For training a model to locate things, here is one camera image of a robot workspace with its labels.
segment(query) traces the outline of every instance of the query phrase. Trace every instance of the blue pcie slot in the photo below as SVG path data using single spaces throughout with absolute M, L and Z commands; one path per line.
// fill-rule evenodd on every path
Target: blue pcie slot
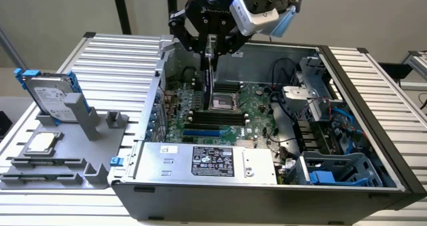
M 220 137 L 221 132 L 216 130 L 184 130 L 183 135 L 185 136 L 204 136 L 204 137 Z

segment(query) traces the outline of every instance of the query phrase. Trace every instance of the motherboard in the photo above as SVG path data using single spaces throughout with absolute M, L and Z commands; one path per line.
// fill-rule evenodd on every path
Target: motherboard
M 169 83 L 164 102 L 165 142 L 277 149 L 276 143 L 268 140 L 268 133 L 276 127 L 269 96 L 263 86 L 241 84 L 235 92 L 213 93 L 212 108 L 203 110 L 201 91 L 188 83 Z M 196 121 L 196 114 L 205 118 Z

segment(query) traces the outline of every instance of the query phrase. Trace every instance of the white wall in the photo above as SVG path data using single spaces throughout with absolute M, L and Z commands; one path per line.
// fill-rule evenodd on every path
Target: white wall
M 137 33 L 167 33 L 167 0 L 128 1 Z M 179 0 L 180 9 L 185 1 Z M 427 49 L 425 28 L 425 0 L 304 0 L 284 37 L 275 41 L 363 47 L 376 60 L 399 62 L 408 50 Z M 253 39 L 268 37 L 256 35 Z
M 135 34 L 169 32 L 167 0 L 127 0 L 127 7 Z M 0 25 L 37 69 L 58 67 L 84 32 L 121 32 L 113 0 L 0 0 Z M 304 0 L 277 41 L 364 47 L 376 60 L 399 62 L 408 50 L 427 49 L 425 28 L 425 0 Z M 1 65 L 10 63 L 0 52 Z
M 33 69 L 57 69 L 85 32 L 121 32 L 113 0 L 0 0 L 0 25 Z

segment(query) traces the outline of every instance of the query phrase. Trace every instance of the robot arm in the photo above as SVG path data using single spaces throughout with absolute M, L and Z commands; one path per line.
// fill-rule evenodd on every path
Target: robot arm
M 256 33 L 281 37 L 300 3 L 301 0 L 188 0 L 185 9 L 171 15 L 168 26 L 184 48 L 201 56 L 209 47 L 209 35 L 215 35 L 209 54 L 216 59 L 232 54 Z M 185 19 L 197 38 L 185 29 Z

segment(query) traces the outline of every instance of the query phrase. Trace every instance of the black pcie slot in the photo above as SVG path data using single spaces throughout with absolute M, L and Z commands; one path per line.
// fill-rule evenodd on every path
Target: black pcie slot
M 184 129 L 188 130 L 220 130 L 219 125 L 187 123 Z
M 236 125 L 236 126 L 244 126 L 245 123 L 244 121 L 229 121 L 227 119 L 224 120 L 205 120 L 205 119 L 199 119 L 199 120 L 192 120 L 195 124 L 208 124 L 208 125 Z

